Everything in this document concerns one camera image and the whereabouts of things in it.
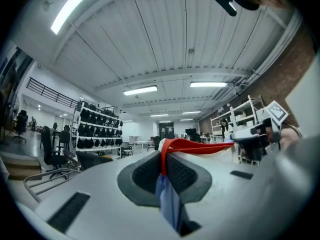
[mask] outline white table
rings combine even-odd
[[[133,143],[133,151],[134,153],[136,153],[136,144],[141,144],[142,145],[142,149],[144,148],[144,144],[146,144],[146,147],[148,148],[148,143],[149,143],[149,140],[139,140],[139,141],[135,141]]]
[[[200,139],[205,139],[206,143],[210,143],[211,138],[210,137],[200,137]]]

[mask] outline black fisheye border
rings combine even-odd
[[[2,9],[2,29],[0,31],[1,50],[3,43],[6,41],[11,26],[19,14],[20,10],[29,0],[0,0],[0,8]],[[320,27],[318,0],[290,0],[302,13],[306,24],[313,32],[315,41],[320,43]],[[30,239],[45,239],[43,238],[25,219],[14,199],[7,188],[7,185],[2,176],[0,176],[1,190],[1,214],[3,217],[1,223],[1,234],[4,239],[20,238],[21,234],[28,236]],[[320,186],[317,184],[312,197],[307,201],[303,211],[294,219],[294,222],[278,239],[295,239],[302,236],[307,239],[309,236],[318,235],[318,225],[316,219],[319,215],[319,200]]]

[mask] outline red cloth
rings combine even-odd
[[[198,143],[184,138],[166,139],[161,150],[161,173],[167,175],[166,157],[167,153],[185,152],[192,155],[205,155],[219,152],[231,147],[234,143]]]

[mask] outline ceiling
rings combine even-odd
[[[30,1],[13,41],[54,74],[134,117],[203,118],[295,33],[286,31],[293,10],[235,4],[231,17],[215,0],[84,0],[55,35],[51,24],[67,0],[47,0],[48,11],[44,1]],[[190,88],[203,81],[229,85]],[[158,91],[123,94],[151,85]],[[190,111],[201,113],[182,116]]]
[[[66,118],[66,119],[69,119],[69,120],[72,120],[72,117],[73,115],[72,114],[69,114],[68,112],[66,111],[62,111],[60,109],[56,109],[55,107],[53,106],[49,106],[47,104],[44,104],[44,103],[41,103],[39,102],[38,100],[35,100],[33,98],[30,98],[29,96],[25,96],[25,95],[22,95],[22,98],[23,100],[26,102],[26,104],[28,106],[31,106],[35,109],[38,109],[38,105],[41,106],[41,111],[43,112],[46,112],[46,113],[49,113],[49,114],[52,114],[52,115],[55,115],[57,117],[59,116],[62,116],[62,118]]]

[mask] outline white shelving rack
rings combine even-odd
[[[256,111],[258,109],[255,107],[255,105],[258,103],[260,103],[261,106],[264,107],[261,96],[259,96],[258,98],[251,98],[250,95],[248,95],[248,100],[246,102],[242,103],[241,105],[239,105],[235,108],[233,108],[231,106],[229,108],[229,111],[227,111],[226,113],[219,115],[215,118],[210,118],[211,127],[212,127],[213,143],[215,143],[215,137],[220,137],[220,136],[214,135],[214,132],[221,128],[220,123],[218,125],[214,125],[213,122],[216,122],[217,120],[220,121],[221,119],[225,119],[227,117],[230,117],[230,120],[229,120],[230,122],[228,122],[228,124],[232,126],[234,133],[238,131],[237,126],[239,123],[246,123],[247,121],[253,121],[253,123],[254,123],[253,125],[256,125],[258,123],[257,114],[256,114]],[[236,120],[235,112],[244,111],[249,108],[251,108],[252,114]]]
[[[93,112],[95,113],[96,115],[101,115],[102,117],[107,117],[107,118],[111,118],[113,120],[119,120],[119,121],[122,121],[122,119],[119,119],[119,118],[116,118],[116,117],[113,117],[113,116],[110,116],[110,115],[107,115],[107,114],[103,114],[101,112],[98,112],[98,111],[94,111],[92,109],[89,109],[87,107],[84,107],[84,103],[82,102],[81,104],[81,108],[80,108],[80,111],[78,111],[77,109],[79,108],[78,106],[75,107],[74,109],[74,113],[73,113],[73,118],[72,118],[72,127],[74,126],[74,123],[76,124],[76,129],[75,129],[75,133],[71,135],[71,139],[72,138],[76,138],[75,139],[75,150],[76,151],[80,151],[80,152],[90,152],[90,153],[95,153],[96,151],[105,151],[105,150],[117,150],[119,149],[120,151],[118,151],[121,155],[121,147],[122,145],[119,145],[119,146],[93,146],[92,148],[78,148],[77,147],[77,143],[78,143],[78,140],[79,139],[87,139],[87,140],[117,140],[117,139],[121,139],[121,137],[88,137],[88,136],[79,136],[79,133],[78,133],[78,128],[80,126],[80,124],[83,124],[84,126],[85,125],[88,125],[88,126],[93,126],[93,127],[99,127],[99,128],[105,128],[105,129],[114,129],[114,130],[121,130],[122,127],[121,126],[118,126],[117,127],[111,127],[111,126],[104,126],[104,125],[100,125],[100,124],[94,124],[94,123],[89,123],[89,122],[84,122],[84,121],[81,121],[81,116],[80,116],[80,113],[81,111],[84,109],[84,110],[87,110],[87,111],[90,111],[90,112]],[[120,158],[121,156],[118,156],[117,154],[115,155],[111,155],[111,157],[114,157],[114,158]]]

